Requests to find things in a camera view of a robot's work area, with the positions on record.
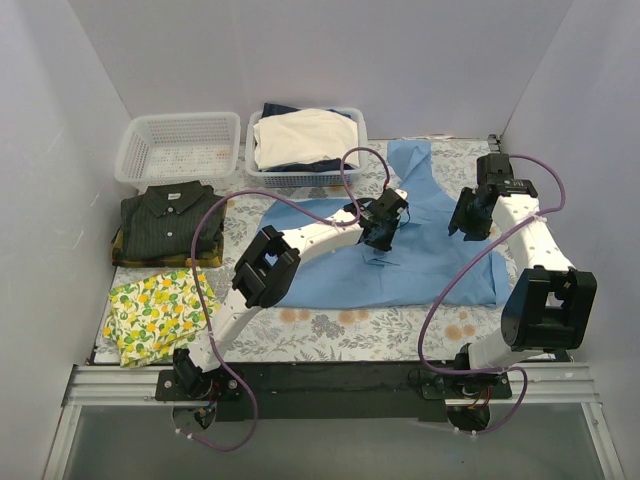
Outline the light blue long sleeve shirt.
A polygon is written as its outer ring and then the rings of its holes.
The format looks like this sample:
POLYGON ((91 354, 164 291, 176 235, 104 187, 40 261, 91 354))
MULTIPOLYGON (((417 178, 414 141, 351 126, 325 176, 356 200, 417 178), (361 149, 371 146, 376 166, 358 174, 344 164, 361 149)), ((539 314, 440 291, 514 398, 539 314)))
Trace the light blue long sleeve shirt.
MULTIPOLYGON (((308 309, 356 309, 424 305, 481 252, 489 241, 466 242, 448 236, 455 203, 432 173, 431 144, 425 140, 392 140, 387 161, 408 192, 409 223, 394 235, 392 249, 381 252, 364 244, 338 249, 301 265, 278 304, 308 309)), ((283 231, 302 227, 311 218, 281 202, 262 217, 283 231)), ((452 305, 501 305, 509 297, 506 261, 492 251, 467 272, 444 299, 452 305)))

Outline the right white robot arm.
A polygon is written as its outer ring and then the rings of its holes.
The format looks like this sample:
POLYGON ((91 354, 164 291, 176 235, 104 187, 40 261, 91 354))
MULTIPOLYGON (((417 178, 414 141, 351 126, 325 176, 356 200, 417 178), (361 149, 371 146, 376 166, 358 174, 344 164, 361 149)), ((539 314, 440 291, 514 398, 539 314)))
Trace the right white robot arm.
POLYGON ((556 245, 539 213, 538 193, 514 176, 510 158, 489 153, 477 159, 477 185, 461 191, 449 234, 467 241, 488 238, 492 225, 510 236, 506 243, 518 280, 507 299, 497 331, 464 345, 444 384, 475 397, 506 380, 505 370, 540 353, 574 350, 584 339, 594 303, 595 276, 580 271, 556 245))

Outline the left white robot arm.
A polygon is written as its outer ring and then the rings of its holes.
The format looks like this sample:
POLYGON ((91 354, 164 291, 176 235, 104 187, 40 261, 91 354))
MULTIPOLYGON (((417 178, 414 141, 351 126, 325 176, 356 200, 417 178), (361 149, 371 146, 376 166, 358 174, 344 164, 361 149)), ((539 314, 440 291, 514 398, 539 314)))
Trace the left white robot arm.
POLYGON ((259 230, 234 266, 221 307, 212 312, 201 301, 206 329, 186 348, 173 353, 175 383, 180 390, 193 400, 217 396, 221 388, 212 372, 223 366, 226 351, 249 321, 286 296, 298 268, 359 243, 388 251, 401 215, 408 209, 407 198, 404 190, 386 188, 374 200, 347 204, 325 218, 286 201, 313 221, 284 231, 271 225, 259 230))

